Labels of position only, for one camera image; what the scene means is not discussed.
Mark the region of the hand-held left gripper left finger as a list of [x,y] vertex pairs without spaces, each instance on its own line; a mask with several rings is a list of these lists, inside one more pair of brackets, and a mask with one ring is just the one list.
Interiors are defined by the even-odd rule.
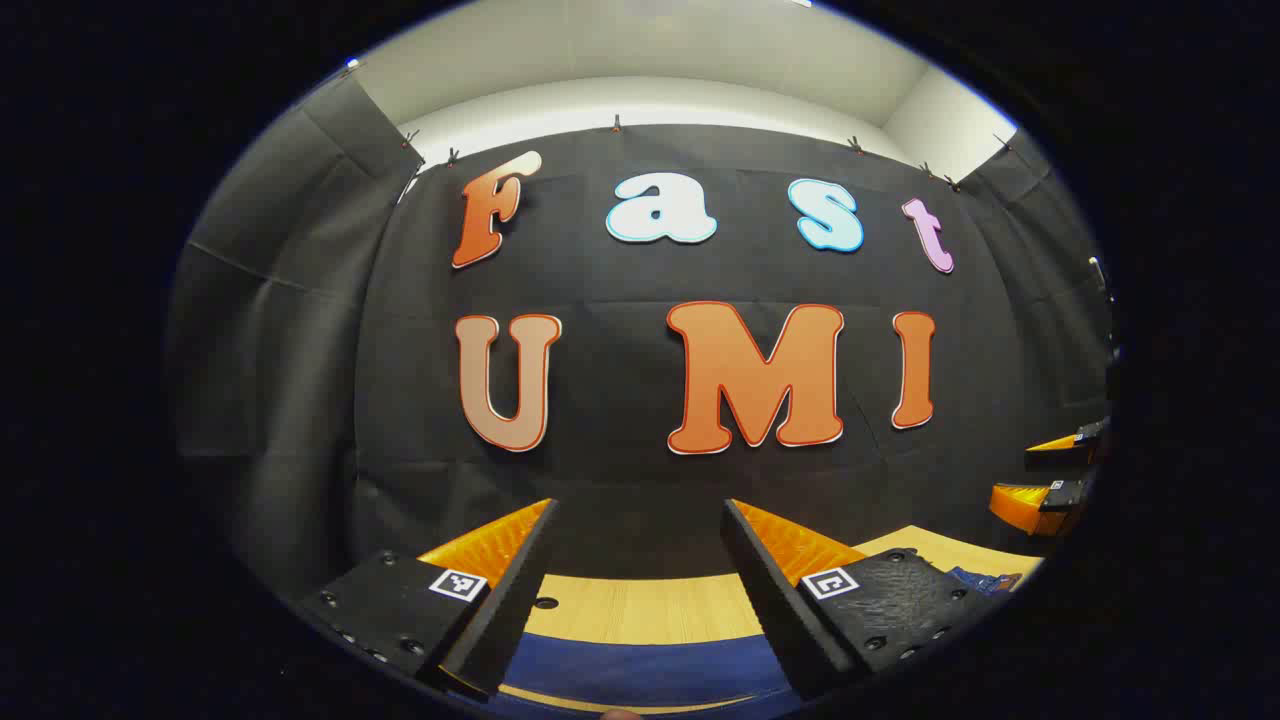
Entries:
[[396,675],[488,700],[538,600],[558,509],[544,498],[424,553],[378,551],[298,605]]

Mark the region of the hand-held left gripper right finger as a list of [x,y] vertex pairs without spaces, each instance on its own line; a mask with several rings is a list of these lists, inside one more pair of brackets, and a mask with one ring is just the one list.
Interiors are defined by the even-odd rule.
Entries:
[[865,555],[736,498],[721,537],[794,691],[812,700],[969,632],[997,602],[915,550]]

